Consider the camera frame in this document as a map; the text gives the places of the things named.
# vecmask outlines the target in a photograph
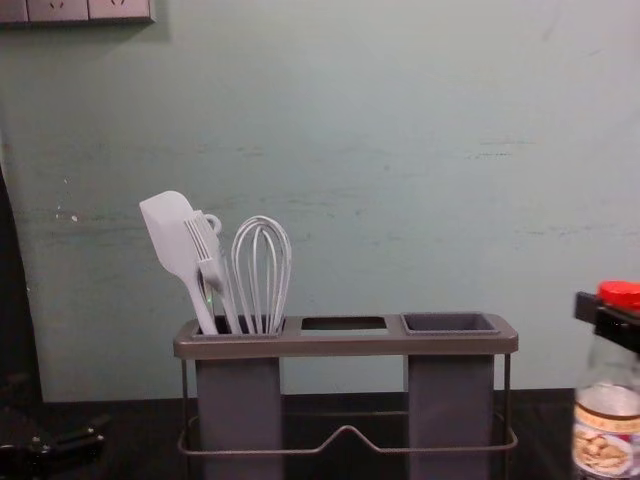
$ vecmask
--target electrical socket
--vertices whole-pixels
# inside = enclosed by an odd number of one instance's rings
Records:
[[[87,0],[27,0],[27,5],[32,22],[89,20]]]
[[[151,19],[151,0],[89,0],[89,17]]]
[[[0,23],[26,23],[28,21],[26,0],[0,0]]]

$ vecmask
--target gray utensil caddy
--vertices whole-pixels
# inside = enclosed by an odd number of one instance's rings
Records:
[[[313,335],[305,330],[386,329],[384,335]],[[205,480],[284,480],[284,455],[316,455],[345,432],[381,455],[405,454],[409,480],[488,480],[489,455],[517,445],[511,429],[511,354],[518,334],[501,317],[475,312],[367,317],[287,317],[278,335],[200,333],[197,322],[174,339],[182,361],[184,431],[178,448],[204,459]],[[321,445],[283,449],[280,358],[402,355],[408,391],[408,447],[382,448],[343,425]],[[504,355],[503,439],[491,445],[494,358]],[[192,450],[187,361],[196,365],[200,437]]]

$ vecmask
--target red lid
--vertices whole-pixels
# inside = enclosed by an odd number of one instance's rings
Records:
[[[598,287],[598,297],[613,307],[640,310],[640,283],[602,282]]]

